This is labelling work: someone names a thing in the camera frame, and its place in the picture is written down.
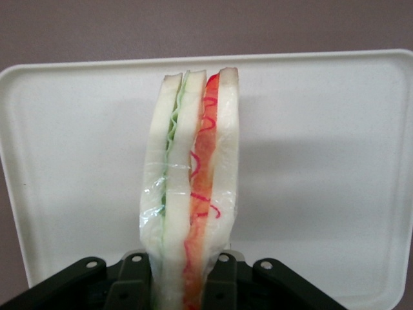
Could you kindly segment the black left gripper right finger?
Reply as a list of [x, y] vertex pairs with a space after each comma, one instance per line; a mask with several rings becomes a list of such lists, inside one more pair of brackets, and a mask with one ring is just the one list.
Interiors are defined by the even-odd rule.
[[207, 277], [202, 309], [237, 309], [237, 260], [229, 253], [221, 253]]

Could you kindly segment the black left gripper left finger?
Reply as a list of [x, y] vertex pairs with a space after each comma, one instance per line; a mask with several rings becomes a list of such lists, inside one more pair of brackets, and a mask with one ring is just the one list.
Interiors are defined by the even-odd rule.
[[105, 309], [151, 309], [152, 273], [147, 253], [131, 253], [122, 260], [110, 286]]

